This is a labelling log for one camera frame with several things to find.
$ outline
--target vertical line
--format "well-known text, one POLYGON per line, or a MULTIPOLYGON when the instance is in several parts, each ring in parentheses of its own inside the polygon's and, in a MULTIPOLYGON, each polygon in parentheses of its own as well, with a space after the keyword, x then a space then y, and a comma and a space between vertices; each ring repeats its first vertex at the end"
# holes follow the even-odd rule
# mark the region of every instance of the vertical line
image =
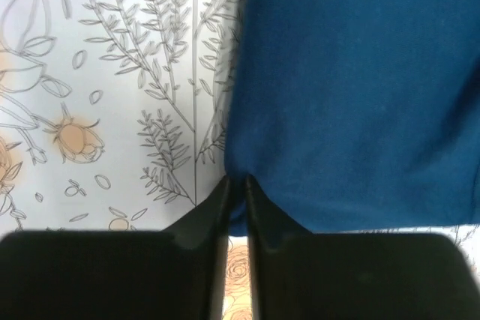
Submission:
MULTIPOLYGON (((198 28, 198 0, 193 0, 193 10, 192 10, 192 81, 193 81, 193 155, 194 158, 197 158, 197 28, 198 28)), ((197 206, 197 162, 193 162, 193 178, 195 186, 194 202, 197 206)))

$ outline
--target blue cloth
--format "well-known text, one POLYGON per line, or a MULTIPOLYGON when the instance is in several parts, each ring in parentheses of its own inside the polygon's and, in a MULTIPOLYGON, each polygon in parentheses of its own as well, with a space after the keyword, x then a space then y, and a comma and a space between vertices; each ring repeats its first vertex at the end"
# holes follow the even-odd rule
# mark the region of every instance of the blue cloth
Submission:
POLYGON ((230 176, 314 232, 480 223, 480 0, 247 0, 244 23, 230 176))

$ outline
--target blue fabric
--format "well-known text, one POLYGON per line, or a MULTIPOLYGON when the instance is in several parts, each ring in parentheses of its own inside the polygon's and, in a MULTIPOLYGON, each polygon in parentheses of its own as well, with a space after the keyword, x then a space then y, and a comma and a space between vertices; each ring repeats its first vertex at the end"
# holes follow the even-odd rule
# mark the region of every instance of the blue fabric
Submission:
POLYGON ((480 223, 480 0, 247 0, 244 23, 229 175, 314 232, 480 223))

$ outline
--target navy blue towel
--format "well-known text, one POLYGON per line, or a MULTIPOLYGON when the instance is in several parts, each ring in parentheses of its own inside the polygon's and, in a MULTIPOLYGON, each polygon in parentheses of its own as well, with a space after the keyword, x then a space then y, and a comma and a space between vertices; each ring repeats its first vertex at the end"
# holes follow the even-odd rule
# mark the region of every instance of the navy blue towel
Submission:
POLYGON ((314 232, 480 223, 480 0, 247 0, 244 23, 229 175, 314 232))

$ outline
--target black object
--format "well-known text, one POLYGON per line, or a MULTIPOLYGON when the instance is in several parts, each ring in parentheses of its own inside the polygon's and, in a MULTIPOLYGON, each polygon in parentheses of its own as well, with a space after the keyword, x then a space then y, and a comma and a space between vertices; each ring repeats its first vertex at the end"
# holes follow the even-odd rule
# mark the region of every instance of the black object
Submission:
MULTIPOLYGON (((253 318, 479 319, 463 256, 439 235, 313 235, 247 179, 253 318)), ((224 178, 162 232, 17 232, 0 243, 0 319, 219 320, 224 178)))

